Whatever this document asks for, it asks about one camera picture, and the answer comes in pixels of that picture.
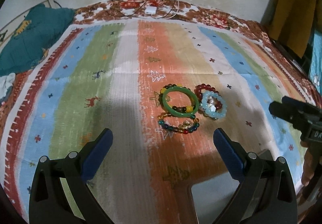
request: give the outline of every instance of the white power adapter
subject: white power adapter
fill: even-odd
[[[145,11],[144,11],[145,14],[156,14],[157,13],[157,8],[154,7],[154,6],[148,6],[145,8]]]

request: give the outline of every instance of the teal pillow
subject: teal pillow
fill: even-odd
[[[61,37],[74,17],[74,10],[33,7],[0,53],[0,76],[34,68]]]

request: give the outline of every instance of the light blue beaded bracelet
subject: light blue beaded bracelet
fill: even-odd
[[[215,105],[213,103],[208,103],[209,97],[211,99],[215,98],[218,101],[220,101],[222,103],[223,107],[219,111],[217,111],[215,108]],[[204,112],[205,116],[209,116],[214,119],[224,118],[227,113],[226,102],[223,100],[223,98],[220,95],[218,95],[218,93],[215,93],[212,91],[205,91],[202,94],[202,100],[199,105],[199,109]]]

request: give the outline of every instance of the white cloth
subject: white cloth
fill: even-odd
[[[10,73],[8,76],[0,77],[0,99],[7,96],[7,92],[14,82],[16,75]]]

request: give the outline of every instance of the red beaded bracelet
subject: red beaded bracelet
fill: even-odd
[[[202,83],[200,85],[197,85],[196,89],[194,90],[194,93],[197,95],[199,102],[201,102],[201,100],[202,100],[202,92],[201,92],[202,90],[212,91],[212,92],[219,94],[219,91],[217,91],[214,87],[210,86],[209,84],[206,85],[206,84]],[[223,107],[223,105],[220,101],[218,101],[215,104],[215,107],[216,107],[216,110],[220,110]]]

